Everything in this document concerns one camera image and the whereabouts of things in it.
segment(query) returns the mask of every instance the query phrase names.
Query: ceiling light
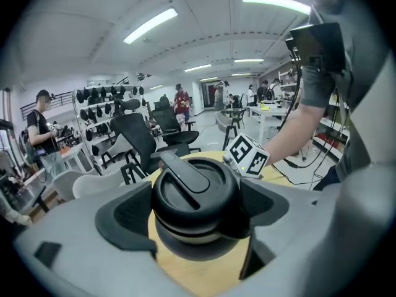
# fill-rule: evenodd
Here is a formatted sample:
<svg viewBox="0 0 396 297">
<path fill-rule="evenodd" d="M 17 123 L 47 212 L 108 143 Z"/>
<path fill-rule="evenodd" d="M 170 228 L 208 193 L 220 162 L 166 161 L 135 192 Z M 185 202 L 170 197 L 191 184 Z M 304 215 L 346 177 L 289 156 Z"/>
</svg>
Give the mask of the ceiling light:
<svg viewBox="0 0 396 297">
<path fill-rule="evenodd" d="M 158 86 L 155 86 L 155 87 L 150 88 L 150 90 L 151 90 L 151 89 L 160 88 L 160 87 L 162 87 L 162 86 L 163 86 L 163 85 L 158 85 Z"/>
<path fill-rule="evenodd" d="M 294 0 L 243 0 L 243 2 L 272 4 L 273 6 L 285 7 L 307 15 L 311 13 L 310 6 Z"/>
<path fill-rule="evenodd" d="M 208 82 L 208 81 L 210 81 L 210 80 L 215 80 L 215 79 L 217 79 L 217 77 L 211 77 L 211 78 L 200 79 L 199 81 L 200 81 L 200 82 Z"/>
<path fill-rule="evenodd" d="M 263 62 L 263 59 L 235 59 L 234 62 Z"/>
<path fill-rule="evenodd" d="M 243 72 L 241 74 L 232 74 L 231 76 L 248 76 L 250 75 L 250 72 Z"/>
<path fill-rule="evenodd" d="M 134 30 L 131 34 L 129 34 L 125 38 L 124 43 L 131 44 L 134 40 L 141 37 L 144 33 L 147 33 L 152 28 L 155 28 L 157 25 L 160 25 L 161 23 L 169 19 L 172 19 L 173 17 L 176 17 L 177 14 L 178 13 L 173 8 L 158 14 L 156 17 L 152 18 L 151 20 L 148 20 L 146 23 L 144 23 L 136 30 Z"/>
<path fill-rule="evenodd" d="M 196 70 L 196 69 L 206 68 L 206 67 L 210 67 L 210 66 L 212 66 L 212 65 L 207 64 L 207 65 L 202 65 L 202 66 L 198 66 L 198 67 L 193 67 L 193 68 L 185 69 L 184 71 L 185 71 L 185 72 L 191 72 L 191 71 L 194 71 L 194 70 Z"/>
</svg>

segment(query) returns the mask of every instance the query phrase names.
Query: black thermos lid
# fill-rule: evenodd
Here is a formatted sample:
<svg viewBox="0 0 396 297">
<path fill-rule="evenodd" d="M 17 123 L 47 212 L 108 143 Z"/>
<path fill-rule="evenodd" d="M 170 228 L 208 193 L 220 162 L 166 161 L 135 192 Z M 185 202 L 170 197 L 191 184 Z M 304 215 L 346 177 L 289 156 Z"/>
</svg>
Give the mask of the black thermos lid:
<svg viewBox="0 0 396 297">
<path fill-rule="evenodd" d="M 161 159 L 166 168 L 155 181 L 152 208 L 165 228 L 187 237 L 249 235 L 241 192 L 228 167 L 209 158 L 183 161 L 172 152 L 163 152 Z"/>
</svg>

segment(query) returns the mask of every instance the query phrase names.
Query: black mesh chair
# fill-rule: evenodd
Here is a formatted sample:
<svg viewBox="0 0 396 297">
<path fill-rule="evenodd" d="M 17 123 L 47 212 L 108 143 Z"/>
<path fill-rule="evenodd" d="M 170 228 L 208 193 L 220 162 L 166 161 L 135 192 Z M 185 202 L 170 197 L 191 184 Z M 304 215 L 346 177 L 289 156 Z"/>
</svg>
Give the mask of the black mesh chair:
<svg viewBox="0 0 396 297">
<path fill-rule="evenodd" d="M 191 125 L 194 124 L 195 121 L 186 122 L 186 124 L 188 125 L 188 131 L 181 130 L 180 124 L 176 119 L 176 115 L 172 107 L 154 110 L 152 111 L 152 115 L 162 129 L 163 141 L 168 145 L 181 143 L 191 144 L 199 136 L 198 131 L 191 131 Z M 190 148 L 190 151 L 191 150 L 198 150 L 199 152 L 201 152 L 201 149 L 199 147 Z"/>
<path fill-rule="evenodd" d="M 171 150 L 178 157 L 190 154 L 188 144 L 185 143 L 170 145 L 156 150 L 157 144 L 155 143 L 155 139 L 152 137 L 140 113 L 125 114 L 113 118 L 110 126 L 114 129 L 116 135 L 122 134 L 140 156 L 140 164 L 136 161 L 135 163 L 131 162 L 121 167 L 126 184 L 129 184 L 127 170 L 129 170 L 132 177 L 133 171 L 135 171 L 142 179 L 157 170 L 160 154 L 163 151 Z"/>
</svg>

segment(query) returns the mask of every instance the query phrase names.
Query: gray floor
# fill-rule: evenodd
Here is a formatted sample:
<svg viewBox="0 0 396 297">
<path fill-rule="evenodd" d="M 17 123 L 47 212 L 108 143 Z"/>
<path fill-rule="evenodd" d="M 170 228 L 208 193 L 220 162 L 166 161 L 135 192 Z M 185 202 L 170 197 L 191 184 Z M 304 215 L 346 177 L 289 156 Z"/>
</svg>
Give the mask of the gray floor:
<svg viewBox="0 0 396 297">
<path fill-rule="evenodd" d="M 192 130 L 199 131 L 200 135 L 198 139 L 190 145 L 190 147 L 200 147 L 202 151 L 211 151 L 211 150 L 221 150 L 224 143 L 225 134 L 221 132 L 217 125 L 215 124 L 215 116 L 214 111 L 204 111 L 192 118 L 192 120 L 196 121 L 193 125 Z M 245 128 L 241 124 L 241 129 L 238 129 L 238 133 L 241 131 L 242 133 L 254 138 L 258 139 L 259 137 L 259 123 L 256 118 L 249 117 L 247 114 L 244 115 L 244 124 Z M 271 129 L 269 131 L 269 137 L 273 137 L 276 134 L 276 129 Z M 264 136 L 265 142 L 268 140 L 267 135 Z M 166 146 L 166 144 L 162 141 L 161 137 L 157 140 L 157 148 Z M 315 159 L 317 154 L 319 153 L 319 148 L 315 147 L 312 142 L 307 144 L 303 148 L 304 156 L 307 155 L 306 161 L 302 161 L 301 152 L 298 157 L 290 157 L 289 159 L 298 165 L 304 166 L 310 164 L 310 162 Z M 317 168 L 318 164 L 322 161 L 325 152 L 322 152 L 318 159 L 308 168 L 304 169 L 294 169 L 289 167 L 284 161 L 280 161 L 275 164 L 275 166 L 282 171 L 285 175 L 289 177 L 291 181 L 294 183 L 306 183 L 300 184 L 296 187 L 302 189 L 309 189 L 311 186 L 312 176 L 314 170 Z M 119 161 L 116 164 L 110 164 L 108 169 L 105 171 L 106 173 L 110 173 L 114 170 L 117 170 L 120 166 L 125 164 L 125 161 Z M 334 165 L 335 162 L 327 156 L 326 159 L 321 164 L 321 167 L 316 171 L 318 175 L 324 176 L 329 168 Z"/>
</svg>

